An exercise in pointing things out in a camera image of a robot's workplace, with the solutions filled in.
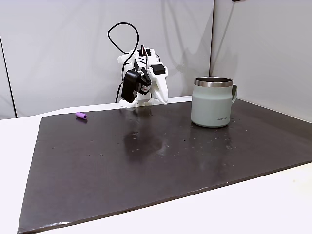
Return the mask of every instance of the table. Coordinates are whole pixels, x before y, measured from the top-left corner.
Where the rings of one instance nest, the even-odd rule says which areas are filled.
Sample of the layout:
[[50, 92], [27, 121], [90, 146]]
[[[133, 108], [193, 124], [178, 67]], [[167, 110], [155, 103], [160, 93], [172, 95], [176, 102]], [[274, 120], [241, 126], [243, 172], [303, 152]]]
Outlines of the table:
[[[169, 103], [191, 101], [173, 97]], [[1, 232], [16, 233], [40, 120], [44, 116], [122, 108], [118, 103], [66, 108], [0, 121]], [[311, 233], [312, 164], [47, 234]]]

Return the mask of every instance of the white wall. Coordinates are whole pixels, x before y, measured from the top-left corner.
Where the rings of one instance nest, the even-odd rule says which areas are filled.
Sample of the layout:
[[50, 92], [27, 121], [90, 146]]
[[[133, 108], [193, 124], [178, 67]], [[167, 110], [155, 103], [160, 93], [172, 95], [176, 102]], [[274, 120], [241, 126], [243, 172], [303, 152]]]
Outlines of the white wall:
[[212, 74], [233, 78], [241, 99], [312, 121], [311, 22], [310, 0], [216, 0]]
[[[213, 0], [0, 0], [0, 33], [19, 117], [115, 101], [121, 55], [107, 38], [127, 21], [169, 69], [169, 96], [209, 73]], [[133, 49], [128, 26], [111, 32]]]
[[6, 118], [15, 118], [15, 114], [0, 45], [0, 119]]

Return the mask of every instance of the mug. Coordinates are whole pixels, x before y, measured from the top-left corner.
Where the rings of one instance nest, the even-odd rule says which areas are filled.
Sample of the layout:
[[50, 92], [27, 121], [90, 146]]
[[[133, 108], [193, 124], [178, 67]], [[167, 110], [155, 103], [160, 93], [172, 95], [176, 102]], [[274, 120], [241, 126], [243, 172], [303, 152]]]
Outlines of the mug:
[[192, 114], [194, 124], [208, 128], [224, 127], [230, 122], [232, 104], [237, 96], [233, 80], [199, 77], [194, 81]]

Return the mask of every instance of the purple object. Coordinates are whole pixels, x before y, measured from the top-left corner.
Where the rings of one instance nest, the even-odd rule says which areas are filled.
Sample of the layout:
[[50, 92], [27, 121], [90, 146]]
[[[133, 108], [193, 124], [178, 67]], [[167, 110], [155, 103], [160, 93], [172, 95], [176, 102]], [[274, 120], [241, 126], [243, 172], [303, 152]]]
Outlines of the purple object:
[[87, 115], [81, 112], [76, 112], [76, 116], [81, 119], [86, 119]]

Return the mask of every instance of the black rubber mat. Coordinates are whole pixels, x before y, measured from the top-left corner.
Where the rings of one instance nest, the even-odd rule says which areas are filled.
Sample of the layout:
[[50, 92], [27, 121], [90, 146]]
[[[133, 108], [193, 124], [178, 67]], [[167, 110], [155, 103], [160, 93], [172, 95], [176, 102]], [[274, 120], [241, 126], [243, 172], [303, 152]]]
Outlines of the black rubber mat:
[[87, 115], [42, 119], [19, 233], [117, 215], [312, 160], [312, 124], [241, 100], [222, 129], [192, 124], [190, 102]]

